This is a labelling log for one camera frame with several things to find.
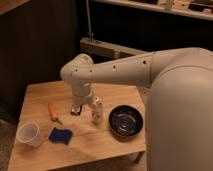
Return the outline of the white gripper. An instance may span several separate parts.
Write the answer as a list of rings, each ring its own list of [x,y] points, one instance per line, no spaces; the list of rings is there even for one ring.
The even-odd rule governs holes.
[[[94,94],[93,93],[89,93],[86,96],[73,95],[72,99],[73,99],[73,104],[74,105],[77,105],[77,106],[81,105],[79,107],[78,111],[77,111],[77,116],[79,116],[81,114],[81,111],[82,111],[82,105],[87,105],[87,104],[92,103],[93,99],[94,99]],[[70,113],[71,113],[71,115],[76,115],[75,106],[72,105]]]

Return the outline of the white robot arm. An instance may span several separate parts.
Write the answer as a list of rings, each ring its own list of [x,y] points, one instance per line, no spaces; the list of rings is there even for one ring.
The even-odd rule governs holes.
[[[61,78],[73,114],[93,102],[93,83],[142,86],[148,171],[213,171],[213,52],[179,48],[95,64],[80,54]]]

